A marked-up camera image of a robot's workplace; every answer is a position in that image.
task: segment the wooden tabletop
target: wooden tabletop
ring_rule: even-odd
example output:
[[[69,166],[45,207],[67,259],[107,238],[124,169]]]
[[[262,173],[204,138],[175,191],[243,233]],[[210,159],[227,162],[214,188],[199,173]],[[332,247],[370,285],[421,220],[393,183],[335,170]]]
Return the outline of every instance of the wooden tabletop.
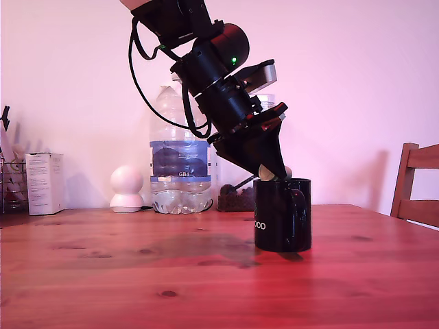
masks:
[[[2,329],[439,328],[439,232],[355,206],[314,206],[300,254],[248,212],[2,222]]]

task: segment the wire basket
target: wire basket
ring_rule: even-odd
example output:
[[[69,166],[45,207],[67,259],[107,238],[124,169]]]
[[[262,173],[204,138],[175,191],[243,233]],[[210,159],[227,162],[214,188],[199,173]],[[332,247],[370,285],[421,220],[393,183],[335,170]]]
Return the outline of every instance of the wire basket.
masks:
[[[0,196],[0,213],[28,211],[25,161],[6,162],[0,157]]]

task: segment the white box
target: white box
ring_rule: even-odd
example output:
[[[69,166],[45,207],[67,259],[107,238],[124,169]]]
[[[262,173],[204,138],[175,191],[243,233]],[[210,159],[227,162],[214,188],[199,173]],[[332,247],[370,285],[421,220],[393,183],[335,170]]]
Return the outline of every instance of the white box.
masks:
[[[52,215],[65,209],[62,154],[26,154],[30,215]]]

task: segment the blue label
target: blue label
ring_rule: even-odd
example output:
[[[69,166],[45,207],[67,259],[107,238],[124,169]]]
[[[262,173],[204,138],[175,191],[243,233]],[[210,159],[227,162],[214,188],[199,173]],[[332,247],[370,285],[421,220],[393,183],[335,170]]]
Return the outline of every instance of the blue label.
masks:
[[[154,141],[151,182],[210,182],[206,141]]]

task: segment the chair backrest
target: chair backrest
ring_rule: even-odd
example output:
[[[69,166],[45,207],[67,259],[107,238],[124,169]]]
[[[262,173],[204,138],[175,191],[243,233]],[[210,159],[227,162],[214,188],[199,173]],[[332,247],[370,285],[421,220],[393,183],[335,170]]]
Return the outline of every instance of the chair backrest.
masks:
[[[410,200],[415,169],[439,169],[439,144],[404,144],[390,216],[439,227],[439,201]]]

